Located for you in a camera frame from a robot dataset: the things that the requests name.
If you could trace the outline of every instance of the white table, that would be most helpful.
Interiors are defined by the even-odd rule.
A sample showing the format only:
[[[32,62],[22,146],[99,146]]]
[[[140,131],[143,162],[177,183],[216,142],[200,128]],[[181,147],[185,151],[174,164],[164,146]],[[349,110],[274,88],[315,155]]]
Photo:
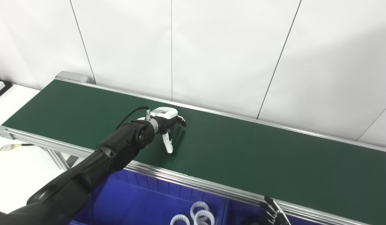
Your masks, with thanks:
[[[11,87],[0,97],[0,125],[38,92],[19,85]],[[14,143],[21,142],[0,137],[0,148]],[[0,212],[9,213],[25,206],[32,194],[62,172],[50,155],[37,146],[0,152]]]

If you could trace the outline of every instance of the cable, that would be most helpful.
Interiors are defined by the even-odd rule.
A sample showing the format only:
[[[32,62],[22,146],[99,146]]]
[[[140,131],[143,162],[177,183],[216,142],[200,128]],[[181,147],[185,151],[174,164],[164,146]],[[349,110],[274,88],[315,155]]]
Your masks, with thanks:
[[[34,144],[6,144],[0,148],[1,152],[13,150],[14,148],[18,146],[33,146]]]
[[[125,122],[125,120],[128,118],[128,117],[130,117],[132,114],[134,114],[135,113],[135,111],[137,111],[137,110],[141,110],[141,109],[150,109],[148,106],[141,106],[141,107],[139,107],[139,108],[137,108],[137,109],[135,109],[135,110],[133,110],[133,111],[131,111],[119,124],[118,124],[118,126],[117,126],[117,128],[115,128],[115,130],[114,131],[116,131],[118,128],[120,128],[121,126],[122,126],[122,124],[123,124],[123,122]]]

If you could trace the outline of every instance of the conveyor leg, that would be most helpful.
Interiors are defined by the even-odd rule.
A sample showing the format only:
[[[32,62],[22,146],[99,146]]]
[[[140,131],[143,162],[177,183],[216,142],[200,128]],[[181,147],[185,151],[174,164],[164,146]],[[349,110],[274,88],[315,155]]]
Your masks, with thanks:
[[[40,148],[44,149],[51,156],[51,158],[53,159],[53,161],[55,162],[55,164],[58,166],[59,169],[62,169],[65,171],[70,168],[67,161],[64,159],[63,155],[61,154],[61,152],[58,152],[49,148],[44,148],[44,147],[40,147]]]

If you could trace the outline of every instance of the wall seam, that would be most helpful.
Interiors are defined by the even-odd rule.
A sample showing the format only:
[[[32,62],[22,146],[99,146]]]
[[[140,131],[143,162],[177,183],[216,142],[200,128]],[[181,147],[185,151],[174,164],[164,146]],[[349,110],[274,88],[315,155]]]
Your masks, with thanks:
[[[285,46],[286,46],[287,39],[289,38],[290,31],[292,30],[294,20],[296,19],[296,16],[297,16],[297,13],[299,12],[299,8],[300,8],[300,5],[301,5],[301,4],[302,4],[302,0],[300,0],[299,5],[297,6],[296,13],[294,14],[294,17],[293,17],[293,20],[292,20],[292,24],[290,24],[290,28],[289,28],[289,31],[287,32],[287,36],[286,36],[285,42],[283,43],[283,47],[282,47],[282,50],[281,50],[281,54],[279,54],[278,61],[276,62],[275,69],[273,70],[271,79],[269,80],[269,84],[268,84],[268,87],[267,87],[267,91],[266,91],[266,94],[264,95],[264,98],[263,98],[263,101],[262,101],[262,103],[261,103],[260,110],[258,111],[258,114],[257,114],[257,118],[256,118],[256,119],[258,119],[258,117],[260,116],[260,112],[261,112],[261,110],[262,110],[262,108],[263,108],[263,105],[264,105],[264,102],[265,102],[265,100],[266,100],[266,97],[267,97],[267,94],[268,94],[268,91],[269,91],[269,87],[271,86],[271,83],[272,83],[272,80],[273,80],[273,76],[275,75],[276,68],[278,67],[278,64],[279,64],[279,61],[280,61],[280,59],[281,59],[283,50],[285,49]]]
[[[386,108],[376,117],[376,119],[374,121],[372,121],[372,123],[367,127],[367,129],[356,139],[356,141],[358,141],[368,130],[369,128],[372,126],[372,124],[374,124],[378,119],[379,117],[381,117],[381,115],[386,111]]]
[[[172,0],[170,0],[170,100],[173,101]]]
[[[84,44],[84,40],[83,40],[83,37],[82,37],[82,32],[80,31],[78,19],[76,18],[75,10],[74,10],[73,5],[72,5],[72,1],[69,0],[69,3],[70,3],[70,7],[72,8],[73,16],[75,17],[76,26],[78,27],[80,39],[82,40],[82,44],[83,44],[83,48],[84,48],[84,52],[86,53],[87,62],[89,63],[90,71],[92,72],[94,84],[97,84],[97,83],[96,83],[96,77],[94,76],[93,68],[92,68],[92,65],[91,65],[91,63],[90,63],[89,55],[87,54],[86,46],[85,46],[85,44]]]

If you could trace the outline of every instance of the green conveyor belt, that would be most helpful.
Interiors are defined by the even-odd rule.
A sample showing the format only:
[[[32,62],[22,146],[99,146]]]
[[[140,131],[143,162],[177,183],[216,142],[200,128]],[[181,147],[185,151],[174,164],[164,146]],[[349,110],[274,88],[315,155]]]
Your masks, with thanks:
[[[386,152],[58,80],[3,125],[95,149],[143,105],[177,108],[187,127],[173,129],[173,156],[158,135],[138,162],[386,225]]]

